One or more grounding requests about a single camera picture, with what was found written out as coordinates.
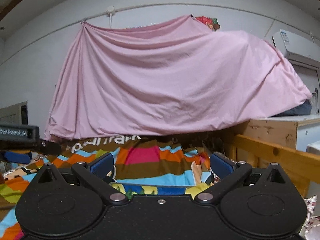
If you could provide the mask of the red floral wall item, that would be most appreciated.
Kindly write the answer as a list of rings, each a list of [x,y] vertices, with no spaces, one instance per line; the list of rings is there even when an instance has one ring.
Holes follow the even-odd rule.
[[[204,25],[206,25],[212,31],[217,31],[221,28],[218,21],[217,21],[217,18],[210,18],[210,17],[206,17],[206,16],[199,16],[199,17],[195,17],[195,18],[198,21],[200,21],[201,23],[203,23]]]

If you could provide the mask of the white wall pipe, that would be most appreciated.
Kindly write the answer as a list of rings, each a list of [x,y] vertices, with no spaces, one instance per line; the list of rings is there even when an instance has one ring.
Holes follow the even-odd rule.
[[[217,18],[222,31],[244,30],[255,36],[266,37],[270,34],[268,30],[271,25],[279,24],[289,31],[306,35],[313,33],[314,38],[319,38],[319,21],[288,4],[283,7],[276,6],[270,14],[261,10],[253,12],[199,3],[155,3],[119,7],[113,12],[112,18],[108,17],[108,12],[103,11],[97,14],[90,12],[86,16],[71,19],[74,13],[74,9],[53,8],[29,22],[6,40],[1,63],[9,61],[20,51],[46,36],[82,22],[123,29],[153,25],[182,15],[193,15]]]

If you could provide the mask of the colourful cartoon bed blanket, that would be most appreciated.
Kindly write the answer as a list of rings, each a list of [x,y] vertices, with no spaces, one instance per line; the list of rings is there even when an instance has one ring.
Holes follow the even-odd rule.
[[[90,163],[105,153],[114,158],[107,178],[116,183],[153,186],[196,186],[212,183],[209,154],[202,146],[182,146],[177,139],[143,138],[138,135],[91,138],[65,142],[58,156],[33,153],[33,161],[1,177],[1,239],[21,239],[15,205],[46,163],[69,168],[79,161]]]

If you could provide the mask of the colourful dinosaur storage box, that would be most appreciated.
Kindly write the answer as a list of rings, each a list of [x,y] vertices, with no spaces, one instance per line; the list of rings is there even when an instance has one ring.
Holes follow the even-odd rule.
[[[125,194],[125,196],[131,200],[135,195],[180,196],[186,194],[191,195],[191,198],[194,199],[197,194],[214,184],[200,183],[196,186],[153,186],[111,182],[109,185]]]

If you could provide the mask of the white floral patterned quilt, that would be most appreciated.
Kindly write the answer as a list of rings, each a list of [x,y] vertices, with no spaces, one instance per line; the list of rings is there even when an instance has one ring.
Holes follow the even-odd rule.
[[[304,199],[307,207],[307,218],[300,231],[300,236],[309,240],[320,240],[320,219],[314,215],[317,205],[317,196]]]

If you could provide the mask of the wooden cabinet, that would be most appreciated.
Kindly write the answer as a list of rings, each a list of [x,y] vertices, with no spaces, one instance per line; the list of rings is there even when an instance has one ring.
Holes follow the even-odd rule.
[[[319,115],[252,119],[236,126],[235,132],[305,152],[309,144],[319,141]]]

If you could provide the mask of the wooden bed frame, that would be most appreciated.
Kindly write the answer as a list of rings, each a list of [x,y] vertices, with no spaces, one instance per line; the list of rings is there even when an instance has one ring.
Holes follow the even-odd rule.
[[[319,183],[319,155],[235,134],[230,129],[221,132],[221,139],[226,155],[234,161],[243,160],[259,168],[279,163],[303,197],[311,182]]]

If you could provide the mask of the white air conditioner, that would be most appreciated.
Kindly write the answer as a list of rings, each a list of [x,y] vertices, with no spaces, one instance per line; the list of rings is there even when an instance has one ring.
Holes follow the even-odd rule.
[[[282,29],[272,36],[272,41],[293,65],[319,70],[319,46],[314,42]]]

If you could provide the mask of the pink draped sheet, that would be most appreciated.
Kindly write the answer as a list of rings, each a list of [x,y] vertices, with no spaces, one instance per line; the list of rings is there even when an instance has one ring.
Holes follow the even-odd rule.
[[[302,105],[310,90],[283,54],[190,15],[106,29],[83,23],[65,58],[45,136],[215,131]]]

